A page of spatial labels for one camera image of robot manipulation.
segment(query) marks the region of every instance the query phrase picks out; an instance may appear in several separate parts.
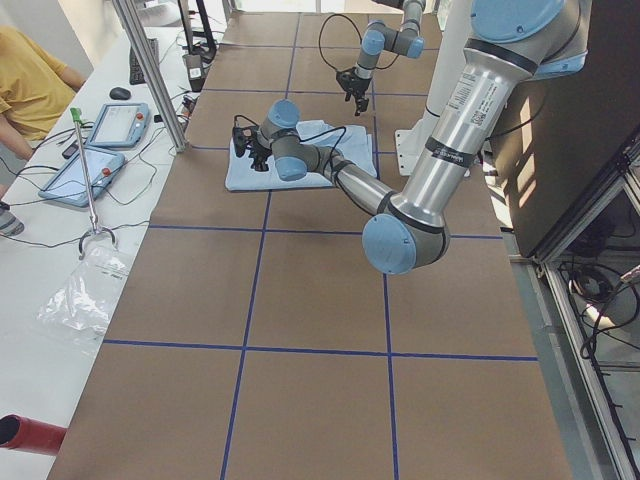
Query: cloth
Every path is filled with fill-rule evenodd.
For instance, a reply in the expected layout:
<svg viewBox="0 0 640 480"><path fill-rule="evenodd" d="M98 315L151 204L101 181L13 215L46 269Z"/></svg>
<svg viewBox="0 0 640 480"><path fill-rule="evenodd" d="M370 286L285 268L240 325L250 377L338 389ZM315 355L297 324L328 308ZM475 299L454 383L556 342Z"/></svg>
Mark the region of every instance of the cloth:
<svg viewBox="0 0 640 480"><path fill-rule="evenodd" d="M73 99L59 77L66 67L26 35L0 26L0 113L27 140L42 140Z"/></svg>
<svg viewBox="0 0 640 480"><path fill-rule="evenodd" d="M296 125L300 138L313 137L333 127L327 125L322 120L309 120L299 122ZM332 132L324 135L307 145L317 145L322 147L332 147L338 141L342 131ZM367 134L364 127L359 125L347 125L347 132L336 146L342 152L345 159L352 161L365 172L376 176L376 168L373 165L373 146L371 135ZM233 148L233 140L229 149L229 169L225 186L228 190L280 190L288 188L309 188L309 187L330 187L331 182L319 173L307 173L304 178L293 182L280 180L276 171L273 155L267 159L269 165L268 172L256 172L251 168L253 159L249 158L249 152L243 157L237 157Z"/></svg>

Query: blue towel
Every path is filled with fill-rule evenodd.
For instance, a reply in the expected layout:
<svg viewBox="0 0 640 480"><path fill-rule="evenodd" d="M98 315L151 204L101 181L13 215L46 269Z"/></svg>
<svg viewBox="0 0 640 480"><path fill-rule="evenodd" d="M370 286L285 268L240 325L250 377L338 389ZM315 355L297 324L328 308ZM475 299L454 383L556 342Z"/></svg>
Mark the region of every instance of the blue towel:
<svg viewBox="0 0 640 480"><path fill-rule="evenodd" d="M300 138L313 137L332 128L333 127L327 125L322 120L299 122L296 126ZM308 144L332 147L341 134L341 130L328 133ZM371 135L367 134L367 130L364 127L348 125L346 134L336 148L342 152L344 158L351 160L370 175L376 176L376 169L372 160L373 147ZM229 152L229 170L227 171L227 178L224 183L228 190L279 190L331 186L331 182L319 173L308 173L304 178L293 182L280 180L276 172L273 156L267 160L267 164L269 165L268 172L256 172L251 168L253 160L249 158L249 152L240 158L236 156L233 148L233 140L231 141Z"/></svg>

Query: white wall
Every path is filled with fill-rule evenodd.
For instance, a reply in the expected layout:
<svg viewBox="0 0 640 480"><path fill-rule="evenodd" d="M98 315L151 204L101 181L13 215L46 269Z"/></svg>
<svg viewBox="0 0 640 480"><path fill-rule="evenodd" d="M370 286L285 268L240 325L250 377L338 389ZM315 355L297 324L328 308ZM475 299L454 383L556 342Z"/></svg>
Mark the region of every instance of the white wall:
<svg viewBox="0 0 640 480"><path fill-rule="evenodd" d="M122 31L110 0L2 0L0 22L26 33L85 76Z"/></svg>
<svg viewBox="0 0 640 480"><path fill-rule="evenodd" d="M57 0L4 0L13 25L48 52L88 75L91 62Z"/></svg>
<svg viewBox="0 0 640 480"><path fill-rule="evenodd" d="M122 32L113 4L107 0L58 1L87 58L97 65Z"/></svg>
<svg viewBox="0 0 640 480"><path fill-rule="evenodd" d="M7 9L4 8L4 5L0 3L0 25L11 25L13 27L16 26L15 22L13 21L13 18L11 17L11 15L9 15L9 12L7 12Z"/></svg>

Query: yellow shirt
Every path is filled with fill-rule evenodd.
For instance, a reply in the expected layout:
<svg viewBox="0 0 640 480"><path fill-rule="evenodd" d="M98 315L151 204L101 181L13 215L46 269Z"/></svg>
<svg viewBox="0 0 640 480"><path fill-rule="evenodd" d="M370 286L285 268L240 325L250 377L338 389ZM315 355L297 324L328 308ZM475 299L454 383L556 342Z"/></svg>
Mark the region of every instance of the yellow shirt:
<svg viewBox="0 0 640 480"><path fill-rule="evenodd" d="M0 113L27 140L42 140L75 95L66 65L17 30L0 26Z"/></svg>

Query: robotic arm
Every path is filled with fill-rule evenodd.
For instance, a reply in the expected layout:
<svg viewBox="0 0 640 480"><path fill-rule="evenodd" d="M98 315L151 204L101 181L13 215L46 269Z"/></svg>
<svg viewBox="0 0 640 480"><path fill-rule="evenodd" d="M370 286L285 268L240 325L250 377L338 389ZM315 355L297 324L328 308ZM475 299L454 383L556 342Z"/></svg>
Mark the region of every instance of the robotic arm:
<svg viewBox="0 0 640 480"><path fill-rule="evenodd" d="M513 88L536 74L564 75L584 64L589 6L586 0L475 0L466 66L402 192L337 149L303 145L295 130L300 113L288 100L271 107L247 142L273 153L281 179L319 173L373 215L362 242L381 272L401 274L433 263L449 245L444 209Z"/></svg>
<svg viewBox="0 0 640 480"><path fill-rule="evenodd" d="M420 23L426 0L374 0L404 12L400 30L387 27L382 20L369 24L362 37L360 55L355 66L336 72L336 80L346 92L345 101L353 96L356 102L355 115L366 112L369 99L364 94L369 88L373 72L383 50L409 58L418 58L424 48L424 39L420 36Z"/></svg>

